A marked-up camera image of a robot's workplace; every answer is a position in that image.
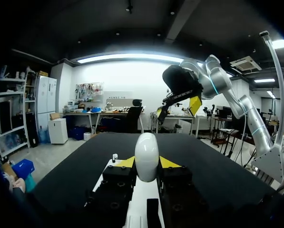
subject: white trash bin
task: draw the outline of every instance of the white trash bin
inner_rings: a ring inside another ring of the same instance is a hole
[[[90,138],[91,138],[91,133],[90,132],[86,132],[86,133],[84,133],[84,140],[85,141],[88,141]]]

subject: black tabletop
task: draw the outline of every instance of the black tabletop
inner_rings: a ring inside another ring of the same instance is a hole
[[[186,134],[155,134],[161,156],[187,166],[193,183],[206,199],[210,209],[226,204],[235,208],[257,203],[274,190],[200,140]],[[112,154],[119,159],[134,156],[139,134],[101,133],[93,137],[49,174],[32,192],[49,212],[66,207],[83,207],[86,189],[92,190]]]

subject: white egg-shaped object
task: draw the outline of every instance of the white egg-shaped object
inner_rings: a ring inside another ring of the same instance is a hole
[[[157,139],[152,133],[139,136],[135,149],[137,175],[141,181],[151,182],[157,176],[159,149]]]

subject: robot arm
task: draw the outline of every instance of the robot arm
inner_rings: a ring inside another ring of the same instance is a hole
[[[196,115],[196,111],[202,105],[201,99],[212,99],[218,94],[223,94],[237,119],[244,115],[247,117],[246,125],[252,133],[257,149],[258,158],[253,161],[254,165],[275,180],[282,182],[284,148],[272,141],[251,98],[248,95],[240,99],[236,98],[232,83],[221,68],[217,57],[210,55],[202,67],[194,59],[184,59],[179,66],[170,66],[163,73],[163,80],[173,94],[163,100],[165,105],[158,117],[160,122],[163,122],[167,115],[165,110],[167,111],[168,107],[176,102],[187,98],[195,98],[194,101],[200,100],[190,104],[191,113]]]

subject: air conditioner vent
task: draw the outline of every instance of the air conditioner vent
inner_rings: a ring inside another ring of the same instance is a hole
[[[236,67],[241,71],[258,69],[261,70],[261,67],[250,57],[244,57],[235,61],[230,62],[231,67]]]

